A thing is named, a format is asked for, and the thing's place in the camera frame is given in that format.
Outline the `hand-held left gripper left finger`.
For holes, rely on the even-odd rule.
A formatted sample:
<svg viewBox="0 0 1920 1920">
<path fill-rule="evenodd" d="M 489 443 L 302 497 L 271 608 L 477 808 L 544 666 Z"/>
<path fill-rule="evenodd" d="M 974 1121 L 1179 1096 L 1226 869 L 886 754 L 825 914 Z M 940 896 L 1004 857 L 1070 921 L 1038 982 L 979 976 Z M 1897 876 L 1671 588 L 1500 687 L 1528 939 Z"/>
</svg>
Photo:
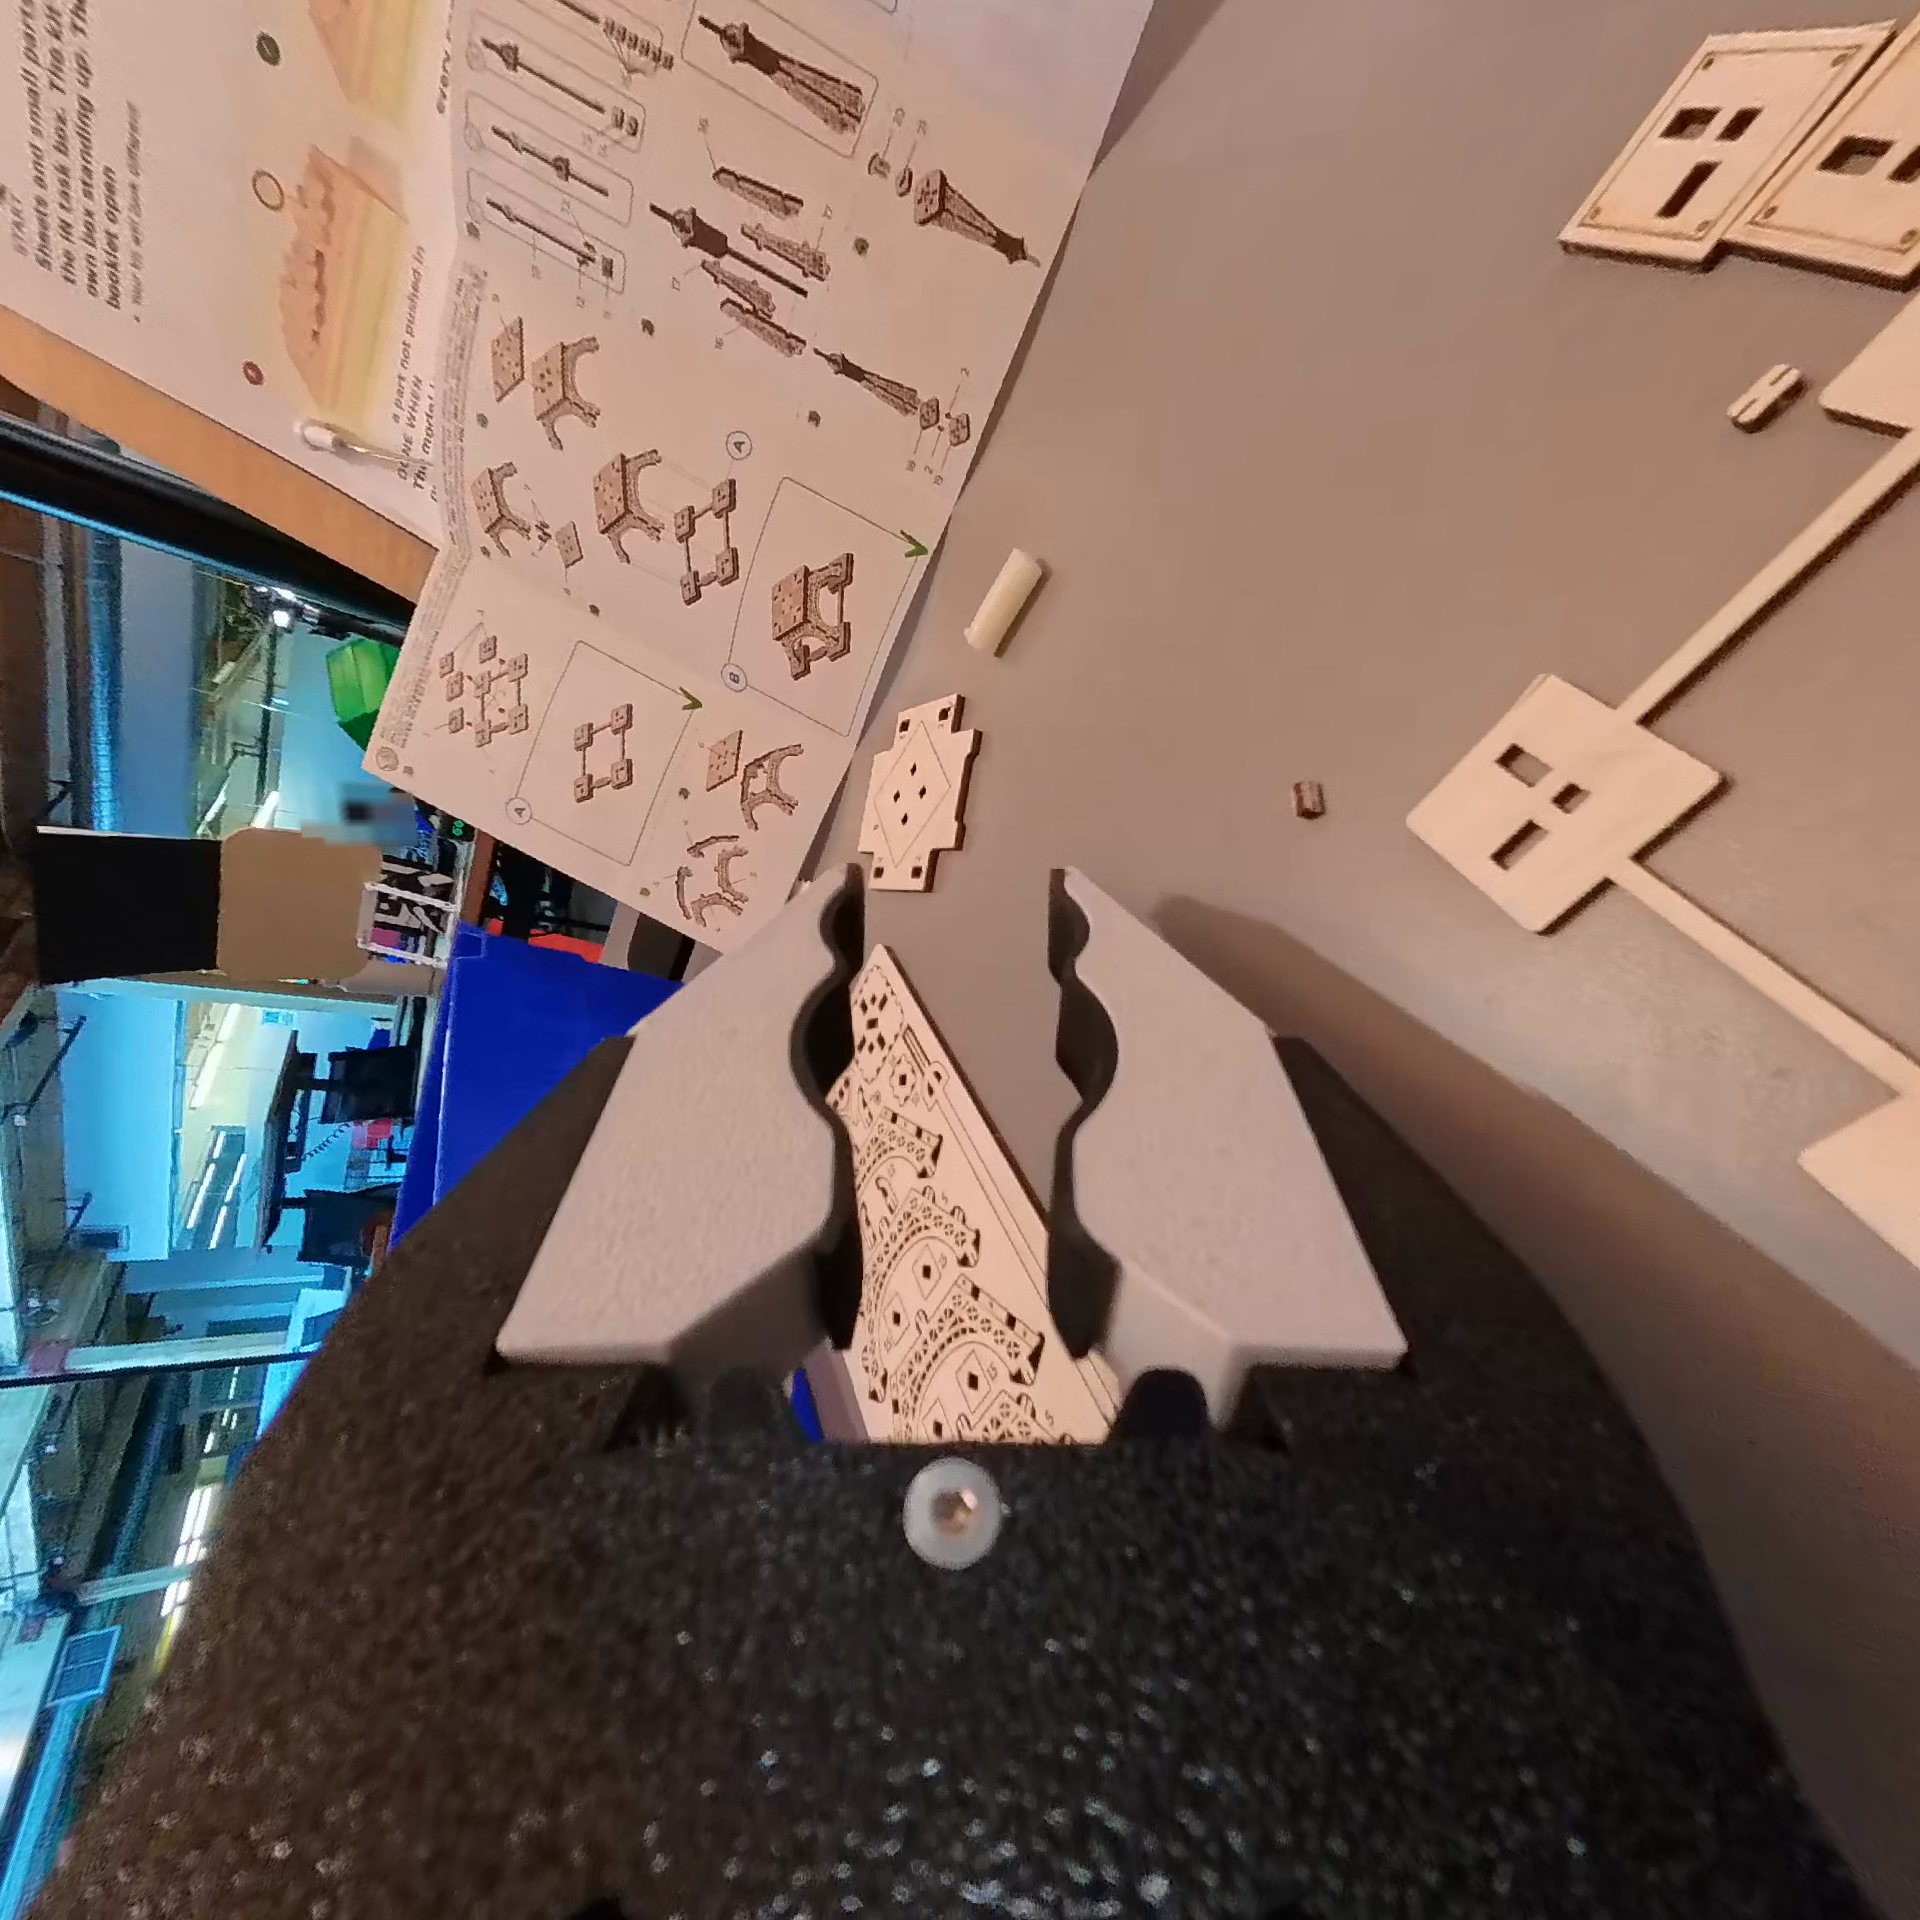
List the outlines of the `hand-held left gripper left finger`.
<svg viewBox="0 0 1920 1920">
<path fill-rule="evenodd" d="M 864 873 L 810 881 L 629 1032 L 496 1353 L 782 1379 L 846 1350 L 864 1294 L 852 1066 Z"/>
</svg>

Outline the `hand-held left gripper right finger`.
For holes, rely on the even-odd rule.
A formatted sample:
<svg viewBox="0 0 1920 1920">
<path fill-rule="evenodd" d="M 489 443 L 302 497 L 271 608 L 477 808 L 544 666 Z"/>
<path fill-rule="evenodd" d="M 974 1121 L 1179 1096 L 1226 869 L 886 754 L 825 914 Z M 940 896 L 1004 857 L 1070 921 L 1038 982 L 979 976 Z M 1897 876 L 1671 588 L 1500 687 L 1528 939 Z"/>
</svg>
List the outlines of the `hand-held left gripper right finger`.
<svg viewBox="0 0 1920 1920">
<path fill-rule="evenodd" d="M 1261 1369 L 1391 1372 L 1406 1335 L 1274 1033 L 1082 869 L 1047 876 L 1058 1066 L 1044 1297 L 1117 1427 L 1229 1427 Z"/>
</svg>

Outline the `engraved wooden part sheet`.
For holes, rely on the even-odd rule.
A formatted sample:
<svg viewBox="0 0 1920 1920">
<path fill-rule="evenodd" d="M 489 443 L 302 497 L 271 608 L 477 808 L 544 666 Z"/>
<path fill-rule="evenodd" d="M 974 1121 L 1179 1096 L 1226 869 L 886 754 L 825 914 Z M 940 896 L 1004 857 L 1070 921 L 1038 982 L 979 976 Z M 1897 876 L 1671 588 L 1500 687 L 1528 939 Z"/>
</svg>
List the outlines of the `engraved wooden part sheet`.
<svg viewBox="0 0 1920 1920">
<path fill-rule="evenodd" d="M 864 1430 L 894 1447 L 1101 1444 L 1117 1390 L 1058 1335 L 1044 1220 L 886 947 L 849 1000 L 852 1066 L 826 1103 L 856 1188 L 846 1366 Z"/>
</svg>

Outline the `wooden square base frame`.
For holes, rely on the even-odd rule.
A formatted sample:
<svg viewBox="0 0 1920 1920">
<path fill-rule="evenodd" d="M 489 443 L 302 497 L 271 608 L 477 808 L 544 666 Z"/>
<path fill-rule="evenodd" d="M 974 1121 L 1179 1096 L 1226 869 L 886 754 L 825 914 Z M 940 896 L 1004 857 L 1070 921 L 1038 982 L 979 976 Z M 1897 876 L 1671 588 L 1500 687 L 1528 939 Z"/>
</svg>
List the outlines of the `wooden square base frame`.
<svg viewBox="0 0 1920 1920">
<path fill-rule="evenodd" d="M 1830 419 L 1886 449 L 1621 706 L 1540 676 L 1406 817 L 1409 833 L 1533 935 L 1621 890 L 1789 1021 L 1885 1088 L 1885 1103 L 1801 1150 L 1798 1164 L 1907 1266 L 1918 1263 L 1918 1060 L 1716 924 L 1646 866 L 1722 778 L 1647 721 L 1746 640 L 1918 484 L 1918 299 L 1821 393 Z"/>
</svg>

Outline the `grey desk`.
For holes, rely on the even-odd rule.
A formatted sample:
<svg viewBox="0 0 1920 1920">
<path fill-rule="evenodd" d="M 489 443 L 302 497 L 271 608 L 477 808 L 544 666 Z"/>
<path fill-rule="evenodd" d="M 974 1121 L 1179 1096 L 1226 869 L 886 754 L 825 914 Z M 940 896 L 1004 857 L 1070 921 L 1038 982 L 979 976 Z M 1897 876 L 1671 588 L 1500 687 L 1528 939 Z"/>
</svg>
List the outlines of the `grey desk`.
<svg viewBox="0 0 1920 1920">
<path fill-rule="evenodd" d="M 982 730 L 967 848 L 868 921 L 1044 1193 L 1082 866 L 1555 1287 L 1755 1644 L 1889 1669 L 1918 1272 L 1798 1164 L 1885 1088 L 1618 890 L 1524 932 L 1406 817 L 1539 676 L 1621 706 L 1886 449 L 1727 406 L 1900 296 L 1555 236 L 1704 37 L 1912 13 L 1161 4 L 895 682 Z"/>
</svg>

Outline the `blue plastic bin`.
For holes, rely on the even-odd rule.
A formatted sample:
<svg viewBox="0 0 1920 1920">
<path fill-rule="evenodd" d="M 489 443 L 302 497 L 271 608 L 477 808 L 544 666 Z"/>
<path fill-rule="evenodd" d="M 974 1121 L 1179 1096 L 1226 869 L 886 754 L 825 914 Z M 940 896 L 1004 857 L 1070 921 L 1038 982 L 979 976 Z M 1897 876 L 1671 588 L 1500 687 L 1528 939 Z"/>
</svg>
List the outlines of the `blue plastic bin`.
<svg viewBox="0 0 1920 1920">
<path fill-rule="evenodd" d="M 679 990 L 671 979 L 602 969 L 474 926 L 456 932 L 392 1247 L 593 1047 L 625 1036 Z"/>
</svg>

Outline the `cross-shaped wooden plate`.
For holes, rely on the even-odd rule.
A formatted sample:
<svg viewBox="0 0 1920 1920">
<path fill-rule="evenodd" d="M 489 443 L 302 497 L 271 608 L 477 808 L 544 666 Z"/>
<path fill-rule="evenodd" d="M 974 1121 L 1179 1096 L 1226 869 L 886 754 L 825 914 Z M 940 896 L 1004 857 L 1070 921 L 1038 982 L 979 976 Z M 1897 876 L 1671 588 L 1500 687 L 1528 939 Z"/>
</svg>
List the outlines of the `cross-shaped wooden plate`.
<svg viewBox="0 0 1920 1920">
<path fill-rule="evenodd" d="M 899 711 L 859 812 L 856 851 L 868 860 L 871 890 L 931 890 L 937 857 L 964 842 L 977 746 L 979 733 L 964 726 L 958 693 Z"/>
</svg>

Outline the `black panel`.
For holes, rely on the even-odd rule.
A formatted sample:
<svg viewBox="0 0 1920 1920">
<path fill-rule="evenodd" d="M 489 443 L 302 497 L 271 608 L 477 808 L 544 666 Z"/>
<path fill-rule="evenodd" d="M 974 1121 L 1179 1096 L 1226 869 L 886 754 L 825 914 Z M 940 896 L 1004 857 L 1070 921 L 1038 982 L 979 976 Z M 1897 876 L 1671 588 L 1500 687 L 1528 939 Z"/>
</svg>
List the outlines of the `black panel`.
<svg viewBox="0 0 1920 1920">
<path fill-rule="evenodd" d="M 37 829 L 37 976 L 210 975 L 219 969 L 219 839 Z"/>
</svg>

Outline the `white wax stick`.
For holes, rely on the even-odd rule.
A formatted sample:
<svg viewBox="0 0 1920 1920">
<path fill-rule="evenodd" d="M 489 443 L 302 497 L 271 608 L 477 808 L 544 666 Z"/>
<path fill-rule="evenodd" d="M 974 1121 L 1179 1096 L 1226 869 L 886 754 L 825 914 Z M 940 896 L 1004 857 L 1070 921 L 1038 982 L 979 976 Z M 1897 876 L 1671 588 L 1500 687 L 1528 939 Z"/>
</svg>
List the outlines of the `white wax stick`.
<svg viewBox="0 0 1920 1920">
<path fill-rule="evenodd" d="M 1000 654 L 1043 584 L 1044 564 L 1023 549 L 1013 549 L 964 629 L 967 649 Z"/>
</svg>

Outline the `white assembly instruction booklet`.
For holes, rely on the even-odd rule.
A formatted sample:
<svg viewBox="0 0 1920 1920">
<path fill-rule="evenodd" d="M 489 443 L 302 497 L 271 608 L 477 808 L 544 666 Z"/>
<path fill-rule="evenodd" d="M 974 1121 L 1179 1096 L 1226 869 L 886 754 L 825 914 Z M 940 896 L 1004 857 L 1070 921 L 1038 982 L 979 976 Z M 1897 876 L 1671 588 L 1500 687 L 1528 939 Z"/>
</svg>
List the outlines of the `white assembly instruction booklet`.
<svg viewBox="0 0 1920 1920">
<path fill-rule="evenodd" d="M 777 917 L 1152 4 L 455 4 L 440 557 L 365 770 Z"/>
</svg>

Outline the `brown cardboard sheet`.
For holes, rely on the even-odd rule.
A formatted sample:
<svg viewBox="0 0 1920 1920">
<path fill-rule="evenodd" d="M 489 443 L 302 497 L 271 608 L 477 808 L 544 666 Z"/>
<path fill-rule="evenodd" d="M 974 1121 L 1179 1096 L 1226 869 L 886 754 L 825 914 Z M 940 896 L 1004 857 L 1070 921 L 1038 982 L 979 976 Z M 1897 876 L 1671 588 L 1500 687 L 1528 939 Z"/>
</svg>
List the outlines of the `brown cardboard sheet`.
<svg viewBox="0 0 1920 1920">
<path fill-rule="evenodd" d="M 4 310 L 4 376 L 54 414 L 154 460 L 231 509 L 414 602 L 435 549 L 350 500 L 287 454 L 255 445 L 190 406 Z"/>
</svg>

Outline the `square slotted wooden plate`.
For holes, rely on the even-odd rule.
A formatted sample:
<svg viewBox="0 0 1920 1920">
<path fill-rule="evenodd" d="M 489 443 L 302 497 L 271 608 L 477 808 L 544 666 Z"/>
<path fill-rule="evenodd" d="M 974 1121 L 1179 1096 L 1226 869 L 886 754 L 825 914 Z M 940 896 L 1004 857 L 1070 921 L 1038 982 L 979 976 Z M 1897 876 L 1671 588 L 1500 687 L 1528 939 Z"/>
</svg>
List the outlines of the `square slotted wooden plate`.
<svg viewBox="0 0 1920 1920">
<path fill-rule="evenodd" d="M 1892 22 L 1707 37 L 1561 228 L 1561 248 L 1707 266 L 1892 37 Z"/>
<path fill-rule="evenodd" d="M 1768 184 L 1733 234 L 1737 251 L 1918 282 L 1918 42 L 1858 85 Z"/>
</svg>

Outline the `yellow printed instruction sheet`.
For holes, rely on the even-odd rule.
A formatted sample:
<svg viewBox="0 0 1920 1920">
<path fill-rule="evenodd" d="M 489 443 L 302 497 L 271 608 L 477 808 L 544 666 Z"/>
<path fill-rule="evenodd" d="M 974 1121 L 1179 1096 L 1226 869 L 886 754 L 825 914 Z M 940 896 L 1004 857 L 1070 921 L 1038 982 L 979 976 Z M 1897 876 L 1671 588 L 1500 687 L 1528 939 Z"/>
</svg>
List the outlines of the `yellow printed instruction sheet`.
<svg viewBox="0 0 1920 1920">
<path fill-rule="evenodd" d="M 447 4 L 5 4 L 4 309 L 440 540 Z"/>
</svg>

